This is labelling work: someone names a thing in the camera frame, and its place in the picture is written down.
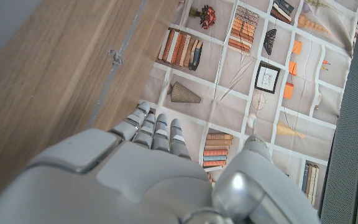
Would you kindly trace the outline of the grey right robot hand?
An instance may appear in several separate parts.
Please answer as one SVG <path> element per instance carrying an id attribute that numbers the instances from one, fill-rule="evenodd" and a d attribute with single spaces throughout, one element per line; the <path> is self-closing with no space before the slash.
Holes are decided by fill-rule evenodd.
<path id="1" fill-rule="evenodd" d="M 215 184 L 179 120 L 141 103 L 109 131 L 87 129 L 35 156 L 0 194 L 0 223 L 318 223 L 303 192 L 246 139 Z"/>

